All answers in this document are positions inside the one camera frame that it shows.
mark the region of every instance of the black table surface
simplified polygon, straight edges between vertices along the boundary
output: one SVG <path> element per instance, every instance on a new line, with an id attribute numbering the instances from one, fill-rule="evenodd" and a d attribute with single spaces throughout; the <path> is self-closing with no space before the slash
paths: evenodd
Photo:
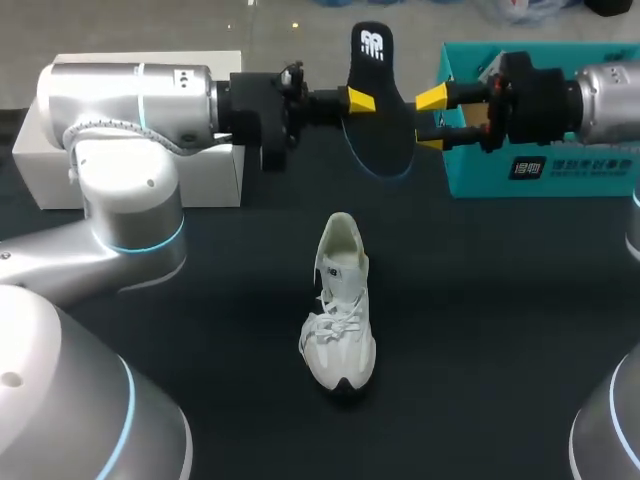
<path id="1" fill-rule="evenodd" d="M 0 160 L 0 238 L 80 217 L 40 212 Z M 336 131 L 306 132 L 283 174 L 247 158 L 243 207 L 187 211 L 170 282 L 69 313 L 171 395 L 193 480 L 569 479 L 568 435 L 640 340 L 627 199 L 450 198 L 439 154 L 402 180 L 362 172 Z M 371 258 L 374 381 L 350 406 L 297 351 L 328 216 Z"/>

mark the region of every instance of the insole logo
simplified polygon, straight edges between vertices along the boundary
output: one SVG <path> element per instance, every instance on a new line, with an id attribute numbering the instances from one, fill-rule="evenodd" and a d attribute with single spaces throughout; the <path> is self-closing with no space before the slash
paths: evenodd
<path id="1" fill-rule="evenodd" d="M 379 33 L 371 33 L 368 30 L 363 30 L 360 34 L 360 40 L 362 42 L 360 46 L 362 53 L 376 60 L 384 60 L 384 52 L 382 51 L 384 45 Z"/>

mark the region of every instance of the robotic arm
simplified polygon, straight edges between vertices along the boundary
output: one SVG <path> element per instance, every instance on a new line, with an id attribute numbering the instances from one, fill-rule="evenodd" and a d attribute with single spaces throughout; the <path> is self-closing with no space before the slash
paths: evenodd
<path id="1" fill-rule="evenodd" d="M 65 307 L 102 291 L 162 282 L 186 259 L 173 155 L 220 143 L 260 149 L 283 170 L 307 125 L 375 109 L 350 87 L 309 92 L 301 63 L 213 81 L 198 65 L 54 64 L 38 82 L 51 144 L 65 149 L 85 219 L 2 242 L 0 284 Z"/>
<path id="2" fill-rule="evenodd" d="M 538 70 L 527 53 L 507 53 L 488 82 L 446 82 L 416 99 L 418 110 L 488 104 L 480 127 L 440 127 L 418 131 L 419 143 L 441 150 L 478 143 L 490 153 L 505 138 L 513 144 L 548 145 L 573 133 L 584 145 L 640 141 L 640 62 L 584 67 L 574 80 L 558 68 Z M 640 196 L 633 193 L 627 248 L 640 261 Z"/>

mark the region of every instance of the white shoelace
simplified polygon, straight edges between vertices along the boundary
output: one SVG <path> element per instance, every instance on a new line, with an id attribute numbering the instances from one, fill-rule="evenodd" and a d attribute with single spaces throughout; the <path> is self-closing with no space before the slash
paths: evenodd
<path id="1" fill-rule="evenodd" d="M 322 343 L 330 339 L 339 340 L 345 332 L 357 332 L 360 330 L 360 319 L 357 314 L 360 312 L 362 299 L 366 295 L 366 290 L 351 303 L 338 302 L 333 300 L 325 302 L 325 290 L 318 297 L 322 302 L 324 313 L 317 315 L 308 328 L 303 329 L 300 336 L 299 350 L 304 355 L 304 346 L 311 337 L 316 337 Z"/>

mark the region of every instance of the white sneaker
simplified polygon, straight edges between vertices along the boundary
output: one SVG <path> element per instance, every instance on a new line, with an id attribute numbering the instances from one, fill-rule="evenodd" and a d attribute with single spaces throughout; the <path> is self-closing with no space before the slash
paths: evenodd
<path id="1" fill-rule="evenodd" d="M 369 259 L 351 215 L 331 215 L 315 269 L 322 277 L 319 315 L 310 313 L 302 326 L 300 353 L 324 388 L 353 392 L 371 378 L 376 342 L 369 324 Z"/>

